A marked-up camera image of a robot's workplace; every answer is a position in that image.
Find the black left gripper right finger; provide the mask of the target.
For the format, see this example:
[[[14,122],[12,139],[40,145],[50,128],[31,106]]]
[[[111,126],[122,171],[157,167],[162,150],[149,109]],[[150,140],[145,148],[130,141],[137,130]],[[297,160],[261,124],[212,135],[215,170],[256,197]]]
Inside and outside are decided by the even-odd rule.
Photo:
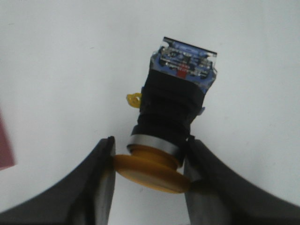
[[[239,176],[193,136],[187,141],[185,193],[192,225],[298,225],[299,206]]]

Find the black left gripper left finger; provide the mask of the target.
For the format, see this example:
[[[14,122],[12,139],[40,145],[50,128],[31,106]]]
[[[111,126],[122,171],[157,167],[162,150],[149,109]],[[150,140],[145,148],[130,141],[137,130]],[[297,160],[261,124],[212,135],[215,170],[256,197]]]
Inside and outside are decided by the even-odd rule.
[[[112,205],[115,139],[101,139],[66,177],[0,214],[2,225],[106,225]]]

